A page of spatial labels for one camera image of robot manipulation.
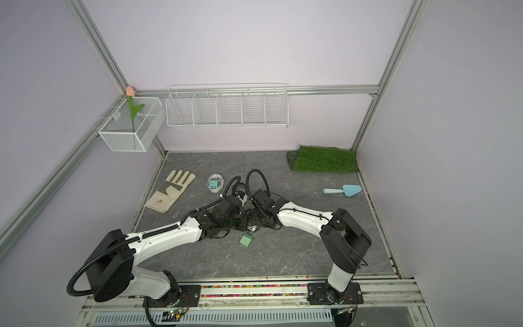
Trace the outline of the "teal charger cube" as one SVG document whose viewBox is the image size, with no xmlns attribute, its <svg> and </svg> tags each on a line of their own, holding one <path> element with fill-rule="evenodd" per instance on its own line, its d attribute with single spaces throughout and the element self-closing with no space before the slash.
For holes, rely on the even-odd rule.
<svg viewBox="0 0 523 327">
<path fill-rule="evenodd" d="M 219 185 L 220 185 L 220 183 L 219 183 L 218 180 L 212 179 L 212 180 L 209 181 L 209 188 L 211 190 L 218 189 Z"/>
</svg>

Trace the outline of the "clear round pouch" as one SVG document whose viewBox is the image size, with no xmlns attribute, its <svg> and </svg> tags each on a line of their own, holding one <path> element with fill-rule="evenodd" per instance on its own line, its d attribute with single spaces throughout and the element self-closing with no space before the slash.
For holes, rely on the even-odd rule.
<svg viewBox="0 0 523 327">
<path fill-rule="evenodd" d="M 212 174 L 207 181 L 208 189 L 212 193 L 219 193 L 224 185 L 224 179 L 220 174 Z"/>
</svg>

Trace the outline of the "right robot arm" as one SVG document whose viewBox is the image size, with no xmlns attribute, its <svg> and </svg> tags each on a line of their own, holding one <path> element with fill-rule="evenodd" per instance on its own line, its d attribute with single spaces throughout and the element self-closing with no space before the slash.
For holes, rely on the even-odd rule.
<svg viewBox="0 0 523 327">
<path fill-rule="evenodd" d="M 250 170 L 245 191 L 253 210 L 247 221 L 254 226 L 277 230 L 296 228 L 320 238 L 332 260 L 327 290 L 336 296 L 347 293 L 364 257 L 372 245 L 369 234 L 346 210 L 315 211 L 285 199 L 275 200 L 266 177 L 258 169 Z"/>
</svg>

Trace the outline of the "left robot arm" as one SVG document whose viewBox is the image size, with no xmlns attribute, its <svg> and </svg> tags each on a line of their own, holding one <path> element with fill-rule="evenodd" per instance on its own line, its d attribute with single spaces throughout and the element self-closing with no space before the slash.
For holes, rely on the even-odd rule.
<svg viewBox="0 0 523 327">
<path fill-rule="evenodd" d="M 234 177 L 218 200 L 189 211 L 179 222 L 145 232 L 113 230 L 102 239 L 86 262 L 73 274 L 66 292 L 73 297 L 93 296 L 106 302 L 118 296 L 142 296 L 146 305 L 175 305 L 186 294 L 170 271 L 150 271 L 140 264 L 181 245 L 223 238 L 243 227 L 244 194 Z"/>
</svg>

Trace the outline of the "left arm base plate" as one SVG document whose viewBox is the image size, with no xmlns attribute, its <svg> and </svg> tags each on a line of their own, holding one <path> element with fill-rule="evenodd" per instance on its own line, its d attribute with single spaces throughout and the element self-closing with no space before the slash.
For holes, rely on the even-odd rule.
<svg viewBox="0 0 523 327">
<path fill-rule="evenodd" d="M 197 307 L 202 286 L 198 284 L 172 287 L 160 299 L 145 298 L 143 307 Z"/>
</svg>

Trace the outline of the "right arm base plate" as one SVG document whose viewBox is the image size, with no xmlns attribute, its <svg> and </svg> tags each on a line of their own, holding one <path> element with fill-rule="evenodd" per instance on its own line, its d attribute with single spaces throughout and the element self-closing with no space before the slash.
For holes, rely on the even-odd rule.
<svg viewBox="0 0 523 327">
<path fill-rule="evenodd" d="M 344 291 L 337 291 L 327 282 L 309 283 L 307 301 L 311 305 L 361 305 L 364 303 L 359 283 L 350 282 Z"/>
</svg>

